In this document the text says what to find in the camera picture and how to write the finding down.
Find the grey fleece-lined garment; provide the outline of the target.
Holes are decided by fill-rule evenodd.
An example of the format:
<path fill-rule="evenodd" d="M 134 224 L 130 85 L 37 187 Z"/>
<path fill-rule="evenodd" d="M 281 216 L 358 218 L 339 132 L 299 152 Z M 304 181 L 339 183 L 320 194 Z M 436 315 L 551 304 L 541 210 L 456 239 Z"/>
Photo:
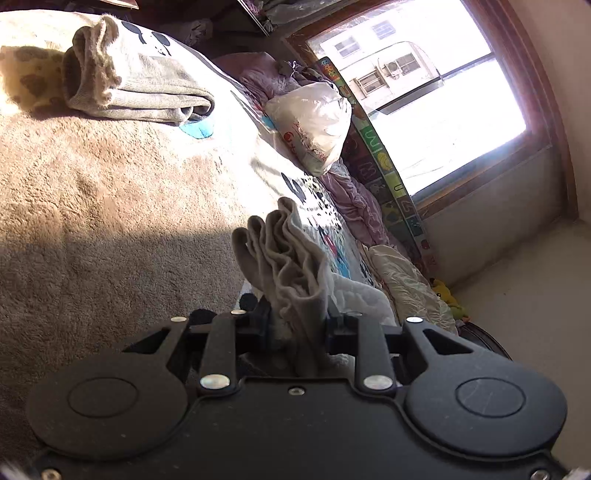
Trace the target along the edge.
<path fill-rule="evenodd" d="M 346 354 L 325 351 L 321 334 L 329 303 L 382 325 L 397 324 L 391 302 L 379 289 L 342 277 L 301 226 L 297 205 L 282 197 L 266 218 L 249 217 L 231 236 L 245 279 L 270 302 L 270 354 L 252 360 L 277 376 L 322 377 L 353 373 Z"/>

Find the cream quilted duvet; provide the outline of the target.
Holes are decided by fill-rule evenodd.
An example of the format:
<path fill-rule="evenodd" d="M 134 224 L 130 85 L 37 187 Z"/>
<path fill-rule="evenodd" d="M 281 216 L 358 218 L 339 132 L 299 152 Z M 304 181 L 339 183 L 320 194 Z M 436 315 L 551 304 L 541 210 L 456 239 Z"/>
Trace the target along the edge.
<path fill-rule="evenodd" d="M 432 289 L 420 270 L 396 248 L 376 245 L 366 249 L 370 265 L 394 301 L 401 320 L 421 317 L 457 335 L 450 307 Z"/>

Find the yellow plush toy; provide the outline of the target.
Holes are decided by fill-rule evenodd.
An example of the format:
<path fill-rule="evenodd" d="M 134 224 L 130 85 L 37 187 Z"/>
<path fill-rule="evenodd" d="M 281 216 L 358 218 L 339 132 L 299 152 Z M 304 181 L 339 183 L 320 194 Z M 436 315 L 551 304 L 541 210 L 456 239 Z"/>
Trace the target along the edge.
<path fill-rule="evenodd" d="M 450 308 L 453 318 L 455 320 L 461 320 L 464 322 L 468 322 L 470 320 L 470 317 L 466 312 L 465 308 L 460 305 L 458 300 L 452 295 L 451 290 L 443 281 L 437 278 L 431 278 L 430 284 L 432 290 Z"/>

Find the dark wooden headboard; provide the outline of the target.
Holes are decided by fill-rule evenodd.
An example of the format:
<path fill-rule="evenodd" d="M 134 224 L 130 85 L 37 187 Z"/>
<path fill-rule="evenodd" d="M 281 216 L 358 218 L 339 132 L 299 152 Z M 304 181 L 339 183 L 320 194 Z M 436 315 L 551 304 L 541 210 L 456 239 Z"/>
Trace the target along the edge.
<path fill-rule="evenodd" d="M 458 332 L 462 338 L 469 340 L 490 351 L 493 351 L 509 360 L 512 359 L 512 357 L 505 350 L 505 348 L 490 333 L 488 333 L 485 329 L 481 328 L 480 326 L 472 322 L 463 323 L 458 328 Z"/>

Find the colourful alphabet foam mat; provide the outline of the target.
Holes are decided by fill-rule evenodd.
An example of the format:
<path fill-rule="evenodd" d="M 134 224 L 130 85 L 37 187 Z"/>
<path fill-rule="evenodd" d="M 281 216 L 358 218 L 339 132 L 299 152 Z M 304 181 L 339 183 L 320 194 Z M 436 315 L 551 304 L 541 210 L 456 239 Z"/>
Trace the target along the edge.
<path fill-rule="evenodd" d="M 335 64 L 324 57 L 315 66 L 352 106 L 352 124 L 342 150 L 346 168 L 374 195 L 386 230 L 402 243 L 415 266 L 426 278 L 436 277 L 437 262 L 421 217 L 384 142 Z"/>

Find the Mickey Mouse plush blanket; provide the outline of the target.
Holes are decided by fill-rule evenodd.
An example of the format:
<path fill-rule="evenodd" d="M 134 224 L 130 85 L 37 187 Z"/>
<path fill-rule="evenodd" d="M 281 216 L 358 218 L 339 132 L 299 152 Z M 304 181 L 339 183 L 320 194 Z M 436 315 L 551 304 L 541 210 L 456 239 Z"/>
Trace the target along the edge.
<path fill-rule="evenodd" d="M 297 166 L 235 82 L 195 55 L 214 96 L 213 134 L 85 116 L 61 66 L 93 15 L 1 15 L 1 457 L 37 442 L 29 390 L 45 374 L 242 289 L 233 229 L 297 201 L 332 270 L 370 282 L 324 187 Z"/>

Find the white plastic bag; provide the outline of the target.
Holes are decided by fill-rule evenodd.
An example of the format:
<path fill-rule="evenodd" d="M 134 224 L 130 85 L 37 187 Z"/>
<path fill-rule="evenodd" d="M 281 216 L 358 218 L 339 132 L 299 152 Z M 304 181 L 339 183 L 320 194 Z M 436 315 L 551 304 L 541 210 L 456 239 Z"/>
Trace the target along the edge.
<path fill-rule="evenodd" d="M 352 106 L 330 83 L 315 82 L 270 99 L 264 106 L 284 143 L 312 176 L 339 160 L 352 121 Z"/>

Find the pink crumpled bedsheet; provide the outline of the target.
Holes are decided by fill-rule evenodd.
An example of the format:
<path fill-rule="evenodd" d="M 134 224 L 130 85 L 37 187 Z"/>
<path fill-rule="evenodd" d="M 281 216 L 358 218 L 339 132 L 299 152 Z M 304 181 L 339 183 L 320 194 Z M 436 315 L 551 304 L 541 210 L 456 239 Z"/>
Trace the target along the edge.
<path fill-rule="evenodd" d="M 249 97 L 260 106 L 276 96 L 290 93 L 321 81 L 311 68 L 297 63 L 277 61 L 266 52 L 243 52 L 223 55 L 213 63 L 242 84 Z M 384 225 L 380 205 L 375 196 L 355 179 L 341 160 L 320 177 L 335 207 L 346 221 L 353 237 L 368 247 L 397 246 L 398 241 Z"/>

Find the wooden framed window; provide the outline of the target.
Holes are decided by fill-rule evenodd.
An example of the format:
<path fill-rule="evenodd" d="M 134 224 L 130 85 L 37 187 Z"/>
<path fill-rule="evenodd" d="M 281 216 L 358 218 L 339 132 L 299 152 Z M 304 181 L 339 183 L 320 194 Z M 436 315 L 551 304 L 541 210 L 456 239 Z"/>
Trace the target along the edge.
<path fill-rule="evenodd" d="M 367 113 L 419 214 L 428 218 L 545 147 L 560 161 L 557 194 L 578 212 L 565 128 L 550 81 L 507 1 L 391 1 L 394 35 L 379 42 L 360 18 L 378 1 L 339 1 L 283 28 L 305 63 L 314 39 L 336 31 L 356 47 L 346 75 L 376 81 Z"/>

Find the folded grey garment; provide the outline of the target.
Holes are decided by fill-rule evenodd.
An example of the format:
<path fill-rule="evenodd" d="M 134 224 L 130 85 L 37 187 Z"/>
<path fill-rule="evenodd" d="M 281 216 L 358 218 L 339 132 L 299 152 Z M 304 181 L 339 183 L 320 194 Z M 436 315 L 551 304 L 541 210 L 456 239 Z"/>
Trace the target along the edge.
<path fill-rule="evenodd" d="M 69 108 L 100 118 L 181 125 L 214 109 L 199 62 L 181 44 L 110 15 L 74 33 L 62 84 Z"/>

